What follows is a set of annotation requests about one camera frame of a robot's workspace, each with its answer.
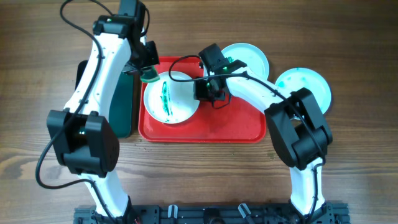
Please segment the green yellow sponge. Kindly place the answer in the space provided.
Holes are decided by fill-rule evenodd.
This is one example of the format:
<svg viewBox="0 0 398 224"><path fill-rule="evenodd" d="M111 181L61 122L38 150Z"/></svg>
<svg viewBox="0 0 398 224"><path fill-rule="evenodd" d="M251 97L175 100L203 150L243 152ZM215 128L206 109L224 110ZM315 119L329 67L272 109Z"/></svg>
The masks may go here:
<svg viewBox="0 0 398 224"><path fill-rule="evenodd" d="M153 83L160 79L159 74L154 66L144 67L139 71L142 83Z"/></svg>

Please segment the white plate smeared teal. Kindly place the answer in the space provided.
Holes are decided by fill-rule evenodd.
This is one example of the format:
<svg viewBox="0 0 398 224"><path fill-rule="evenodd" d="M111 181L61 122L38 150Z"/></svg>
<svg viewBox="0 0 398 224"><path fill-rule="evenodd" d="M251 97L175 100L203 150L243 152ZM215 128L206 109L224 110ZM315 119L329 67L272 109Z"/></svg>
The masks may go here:
<svg viewBox="0 0 398 224"><path fill-rule="evenodd" d="M275 85L293 91L306 88L313 93L323 114L330 108L331 88L327 81L314 70L303 67L291 68L278 77Z"/></svg>

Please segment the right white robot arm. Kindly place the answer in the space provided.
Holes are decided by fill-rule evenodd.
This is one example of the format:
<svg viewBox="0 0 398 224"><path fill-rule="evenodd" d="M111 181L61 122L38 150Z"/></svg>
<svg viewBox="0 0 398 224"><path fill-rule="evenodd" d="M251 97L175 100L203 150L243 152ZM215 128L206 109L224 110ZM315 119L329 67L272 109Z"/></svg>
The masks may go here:
<svg viewBox="0 0 398 224"><path fill-rule="evenodd" d="M214 102L229 93L264 113L274 150L290 168L290 202L304 220L313 219L325 203L321 172L333 141L314 94L305 87L275 86L243 61L228 59L217 44L204 48L197 57L206 73L194 81L194 97Z"/></svg>

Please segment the white plate green streak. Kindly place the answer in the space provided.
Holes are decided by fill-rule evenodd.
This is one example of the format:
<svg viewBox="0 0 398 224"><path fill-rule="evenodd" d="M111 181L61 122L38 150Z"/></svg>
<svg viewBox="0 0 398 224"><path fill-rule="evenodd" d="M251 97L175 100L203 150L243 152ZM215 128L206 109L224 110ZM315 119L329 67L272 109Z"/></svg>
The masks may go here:
<svg viewBox="0 0 398 224"><path fill-rule="evenodd" d="M191 78L182 72L159 74L160 79L147 84L144 90L144 106L152 118L165 124L182 123L191 118L200 101L193 98L193 82L181 82Z"/></svg>

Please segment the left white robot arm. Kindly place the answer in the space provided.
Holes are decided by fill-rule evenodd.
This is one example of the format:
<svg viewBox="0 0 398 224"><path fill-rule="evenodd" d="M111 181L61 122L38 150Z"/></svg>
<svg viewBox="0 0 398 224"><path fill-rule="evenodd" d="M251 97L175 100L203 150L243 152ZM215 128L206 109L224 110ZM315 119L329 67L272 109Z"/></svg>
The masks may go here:
<svg viewBox="0 0 398 224"><path fill-rule="evenodd" d="M119 139L108 119L122 73L137 73L146 83L159 79L155 43L146 41L149 22L140 1L121 1L117 13L100 16L88 33L93 48L72 97L47 116L47 149L86 184L96 203L87 215L100 223L139 221L115 170Z"/></svg>

